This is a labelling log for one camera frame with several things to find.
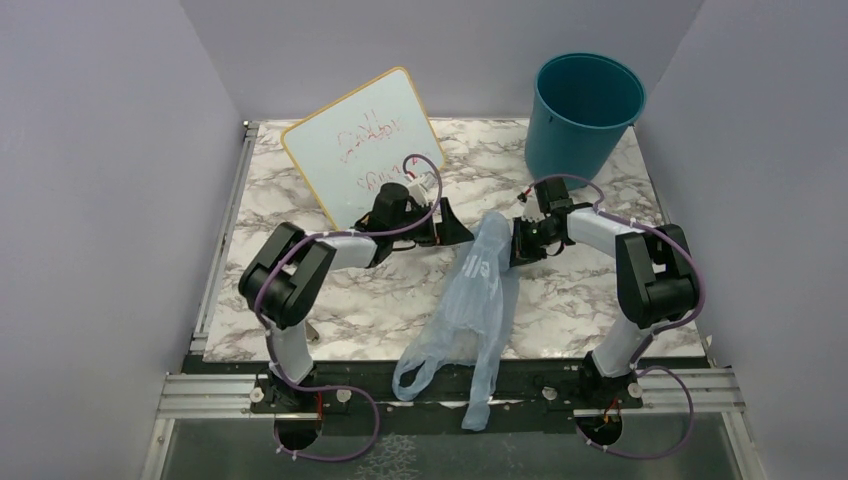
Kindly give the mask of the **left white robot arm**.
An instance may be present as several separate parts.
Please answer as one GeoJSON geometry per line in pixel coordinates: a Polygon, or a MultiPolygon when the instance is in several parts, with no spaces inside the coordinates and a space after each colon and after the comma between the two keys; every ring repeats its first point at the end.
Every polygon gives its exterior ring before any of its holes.
{"type": "Polygon", "coordinates": [[[374,268],[398,242],[451,246],[473,240],[448,199],[427,201],[420,185],[382,185],[369,212],[349,230],[309,233],[279,224],[246,267],[238,292],[265,329],[276,396],[298,411],[313,401],[313,369],[304,320],[329,272],[374,268]]]}

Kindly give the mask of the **blue plastic trash bag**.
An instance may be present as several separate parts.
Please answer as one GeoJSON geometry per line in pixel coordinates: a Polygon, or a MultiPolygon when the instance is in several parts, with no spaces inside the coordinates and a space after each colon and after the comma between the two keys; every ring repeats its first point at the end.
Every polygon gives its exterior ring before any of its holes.
{"type": "Polygon", "coordinates": [[[511,238],[511,223],[502,214],[490,211],[482,217],[474,240],[459,249],[435,311],[393,372],[395,397],[412,401],[442,367],[471,366],[464,430],[487,427],[489,400],[512,333],[519,275],[510,267],[511,238]]]}

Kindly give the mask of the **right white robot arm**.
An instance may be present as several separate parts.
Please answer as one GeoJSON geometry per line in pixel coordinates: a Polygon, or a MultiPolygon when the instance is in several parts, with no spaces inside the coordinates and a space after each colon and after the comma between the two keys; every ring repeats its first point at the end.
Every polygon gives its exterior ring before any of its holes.
{"type": "Polygon", "coordinates": [[[617,392],[615,378],[629,375],[653,337],[687,321],[703,304],[701,280],[682,229],[659,227],[604,211],[598,202],[575,202],[565,184],[568,175],[553,175],[519,193],[521,216],[513,220],[510,264],[513,267],[550,257],[584,244],[614,259],[619,317],[589,355],[577,380],[579,398],[600,407],[617,392]]]}

